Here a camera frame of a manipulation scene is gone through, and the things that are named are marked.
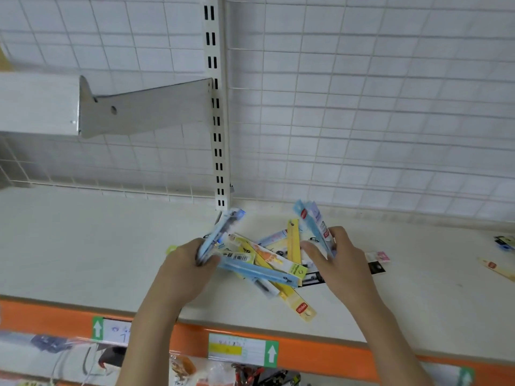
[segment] red logo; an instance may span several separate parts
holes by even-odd
[[[307,309],[307,304],[306,302],[302,302],[299,307],[296,309],[297,310],[297,313],[302,313],[303,311],[305,311]]]

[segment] person's right hand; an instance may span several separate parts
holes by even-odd
[[[365,253],[352,245],[343,227],[330,227],[329,230],[336,241],[334,258],[326,259],[309,241],[301,241],[301,249],[318,268],[329,289],[350,311],[364,304],[380,303],[381,297],[372,280]]]

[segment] orange shelf edge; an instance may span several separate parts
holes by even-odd
[[[0,298],[0,329],[8,331],[89,339],[94,316],[132,320],[132,317],[120,316],[105,310],[70,309],[59,305]],[[277,366],[280,368],[378,382],[372,352],[341,342],[305,340],[261,332],[177,323],[171,336],[170,349],[184,355],[205,358],[208,355],[210,332],[279,341]],[[475,370],[476,386],[513,386],[515,383],[515,365],[443,356],[418,357],[426,362],[471,367]]]

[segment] hand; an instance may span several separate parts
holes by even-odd
[[[352,312],[365,304],[381,303],[381,297],[368,269],[365,253],[352,245],[343,227],[330,227],[336,240],[336,256],[326,259],[309,241],[300,247],[307,253],[329,289]]]
[[[151,302],[180,310],[202,292],[219,262],[218,256],[212,256],[203,266],[196,265],[195,255],[203,241],[196,238],[166,256],[142,306]]]

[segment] black card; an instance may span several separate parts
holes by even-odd
[[[368,268],[372,275],[382,274],[386,272],[383,266],[379,263],[379,261],[370,261],[370,263],[368,263]]]

